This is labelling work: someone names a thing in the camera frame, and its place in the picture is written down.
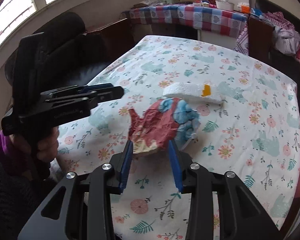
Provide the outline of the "left hand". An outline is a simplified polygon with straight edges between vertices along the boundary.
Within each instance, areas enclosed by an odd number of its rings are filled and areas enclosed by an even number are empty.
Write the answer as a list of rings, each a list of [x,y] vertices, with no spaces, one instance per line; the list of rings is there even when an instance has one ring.
[[[37,158],[45,163],[50,163],[55,159],[58,153],[58,137],[59,127],[54,127],[47,137],[36,143],[35,149],[37,150]],[[23,153],[30,154],[32,152],[31,146],[20,135],[9,136],[13,146]]]

